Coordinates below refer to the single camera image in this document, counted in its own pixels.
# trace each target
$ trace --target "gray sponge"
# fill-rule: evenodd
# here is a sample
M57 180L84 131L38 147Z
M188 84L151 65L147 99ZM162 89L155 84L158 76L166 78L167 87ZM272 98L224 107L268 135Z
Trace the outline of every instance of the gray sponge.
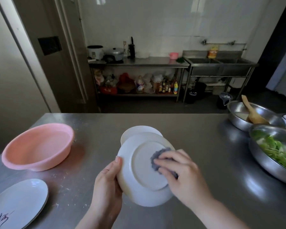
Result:
M171 151L171 148L161 149L161 150L159 150L159 151L156 151L156 152L152 155L152 157L150 158L150 161L151 161L151 163L152 163L152 168L153 168L153 170L158 171L158 169L160 168L160 165L156 165L156 164L154 163L154 159L159 158L159 156L160 156L162 153L166 152L166 151ZM171 170L170 170L170 172L172 173L172 175L173 175L176 179L178 179L178 174L177 174L176 172L171 171Z

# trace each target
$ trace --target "pink basin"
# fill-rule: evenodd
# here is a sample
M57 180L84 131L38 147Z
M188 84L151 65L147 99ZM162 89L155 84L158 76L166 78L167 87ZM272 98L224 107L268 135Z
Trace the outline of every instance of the pink basin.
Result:
M68 125L40 125L14 138L2 153L2 162L10 169L51 169L68 156L73 139Z

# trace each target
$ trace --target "wooden spoon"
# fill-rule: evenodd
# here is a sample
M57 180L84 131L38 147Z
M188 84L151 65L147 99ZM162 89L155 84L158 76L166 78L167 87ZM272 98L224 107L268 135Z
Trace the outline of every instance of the wooden spoon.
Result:
M250 105L247 96L242 95L242 101L244 105L248 108L249 110L249 115L248 118L249 120L254 123L254 124L269 124L269 122L263 118L261 115L259 115L255 109Z

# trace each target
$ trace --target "pink container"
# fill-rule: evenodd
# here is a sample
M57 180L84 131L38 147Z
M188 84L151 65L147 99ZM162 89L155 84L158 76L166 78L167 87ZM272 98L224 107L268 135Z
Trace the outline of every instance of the pink container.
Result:
M178 59L179 53L177 52L172 52L170 53L170 59Z
M40 125L14 138L2 153L2 162L10 169L51 169L68 156L73 139L74 131L68 125Z

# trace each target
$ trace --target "green leafy vegetable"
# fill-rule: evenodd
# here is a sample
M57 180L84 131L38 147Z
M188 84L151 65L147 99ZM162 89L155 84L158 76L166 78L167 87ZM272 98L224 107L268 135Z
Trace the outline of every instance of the green leafy vegetable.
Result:
M268 135L261 130L256 130L253 137L257 139L256 142L265 154L286 168L286 150L280 141L275 140L273 136Z

